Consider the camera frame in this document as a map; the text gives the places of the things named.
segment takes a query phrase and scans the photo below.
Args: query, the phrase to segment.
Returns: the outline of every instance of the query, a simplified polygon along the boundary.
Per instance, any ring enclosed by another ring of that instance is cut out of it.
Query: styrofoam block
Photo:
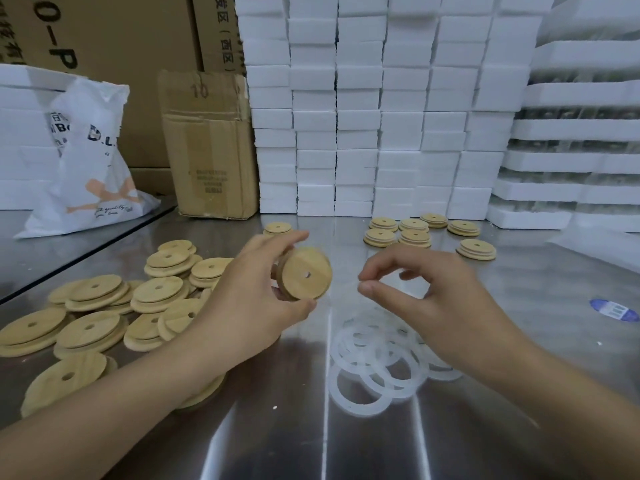
[[[425,112],[423,131],[464,131],[466,112]]]
[[[387,67],[384,69],[382,88],[424,91],[429,85],[430,72],[429,69]]]
[[[291,109],[291,89],[251,88],[249,105],[252,109]]]
[[[338,89],[379,89],[382,87],[381,66],[338,66]]]
[[[335,131],[298,131],[299,150],[336,150]]]
[[[382,42],[338,42],[336,63],[339,66],[381,66]]]
[[[382,111],[424,111],[427,91],[396,91],[382,89],[380,110]]]
[[[337,217],[371,217],[373,202],[335,201]]]
[[[335,152],[331,150],[298,150],[298,168],[335,168]]]
[[[338,89],[338,111],[364,111],[379,106],[379,89]]]
[[[287,20],[282,15],[238,16],[240,39],[287,40]]]
[[[253,66],[291,64],[286,40],[247,39],[243,42],[244,62]]]
[[[334,67],[293,66],[290,87],[305,91],[331,91],[335,87]]]
[[[267,184],[260,182],[261,199],[295,200],[298,198],[296,184]]]
[[[335,44],[291,44],[292,66],[335,66]]]
[[[295,165],[295,148],[256,148],[258,165]]]
[[[290,43],[334,43],[335,18],[290,18]]]
[[[342,42],[383,41],[386,35],[386,16],[338,18],[338,37]]]
[[[380,129],[380,111],[338,111],[339,130],[377,130]]]
[[[289,66],[247,66],[246,81],[250,88],[288,88]]]
[[[339,150],[366,150],[378,147],[378,132],[370,130],[338,130]]]
[[[485,42],[491,28],[490,16],[443,16],[438,42]]]
[[[295,184],[295,165],[258,165],[260,181],[268,184]]]
[[[412,189],[417,185],[417,172],[414,170],[379,169],[376,176],[376,188]]]
[[[293,91],[296,111],[335,111],[335,91]]]
[[[473,89],[430,89],[426,111],[462,112],[473,106]]]
[[[347,201],[347,202],[373,201],[373,185],[336,184],[335,201]]]
[[[431,42],[388,41],[382,55],[383,67],[429,67],[431,65]]]
[[[464,131],[425,131],[420,149],[425,152],[457,152],[465,147]]]

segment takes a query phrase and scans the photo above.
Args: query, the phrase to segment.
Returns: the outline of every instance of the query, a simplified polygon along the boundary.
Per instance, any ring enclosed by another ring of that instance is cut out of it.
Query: white plastic bag
[[[141,217],[160,202],[139,192],[118,151],[128,86],[78,78],[51,104],[58,174],[21,237],[68,234]]]

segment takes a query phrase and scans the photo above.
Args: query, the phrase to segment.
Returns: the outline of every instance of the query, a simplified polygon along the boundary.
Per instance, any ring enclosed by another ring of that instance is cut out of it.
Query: hand
[[[423,299],[380,283],[397,269],[404,270],[402,280],[421,276],[431,284]],[[395,244],[371,257],[358,279],[361,294],[411,325],[444,361],[478,379],[492,379],[512,354],[532,346],[455,253]]]

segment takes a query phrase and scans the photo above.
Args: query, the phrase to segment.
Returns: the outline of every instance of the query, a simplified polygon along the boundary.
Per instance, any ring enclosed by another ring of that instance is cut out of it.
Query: stack of wooden lids
[[[288,234],[292,231],[293,227],[291,227],[291,224],[286,222],[272,222],[264,227],[262,233],[268,236],[274,236]]]
[[[428,232],[423,230],[404,230],[400,233],[400,239],[398,239],[398,242],[402,242],[409,246],[416,246],[418,248],[430,248],[431,236]]]
[[[464,237],[475,237],[480,235],[480,229],[473,222],[468,221],[451,221],[447,226],[447,230],[452,234]]]
[[[332,279],[329,258],[319,249],[295,248],[278,261],[276,281],[289,299],[320,298]]]
[[[364,233],[364,242],[375,248],[387,248],[396,242],[396,234],[388,229],[372,228]]]
[[[160,313],[142,314],[129,325],[122,339],[124,345],[134,352],[149,352],[160,345],[164,344],[164,340],[160,337],[158,331],[158,320]]]
[[[114,359],[96,352],[66,357],[33,380],[24,395],[20,414],[26,418],[117,368]]]
[[[64,359],[82,352],[103,352],[123,338],[126,318],[117,312],[95,312],[69,323],[58,334],[53,355]]]
[[[456,251],[464,257],[477,261],[492,261],[497,255],[495,248],[491,244],[479,239],[464,239],[460,241]]]
[[[369,222],[369,228],[384,229],[395,232],[398,230],[398,224],[395,219],[391,219],[389,217],[374,217],[371,222]]]
[[[154,278],[133,291],[131,307],[142,314],[160,313],[188,294],[189,284],[178,276]]]
[[[53,345],[73,318],[62,308],[46,308],[0,330],[0,357],[20,357]]]
[[[421,220],[425,221],[430,228],[432,229],[444,229],[447,226],[448,220],[441,214],[425,214],[420,217]]]
[[[191,268],[189,282],[197,288],[213,288],[233,258],[210,258],[200,261]]]
[[[130,290],[128,282],[116,274],[103,274],[83,280],[65,300],[71,312],[92,312],[123,298]]]

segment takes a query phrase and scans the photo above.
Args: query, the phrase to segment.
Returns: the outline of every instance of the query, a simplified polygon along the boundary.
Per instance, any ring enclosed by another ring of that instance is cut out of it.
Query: wooden disc
[[[46,308],[18,320],[0,330],[0,345],[18,345],[39,339],[60,326],[67,315],[60,308]]]
[[[80,283],[78,288],[69,293],[73,301],[90,301],[101,298],[116,290],[122,284],[122,278],[116,274],[103,274]]]
[[[329,259],[316,248],[295,248],[278,261],[276,273],[280,290],[295,299],[320,298],[331,285]]]
[[[133,299],[140,303],[158,303],[178,294],[183,285],[184,282],[177,276],[154,278],[133,291]]]

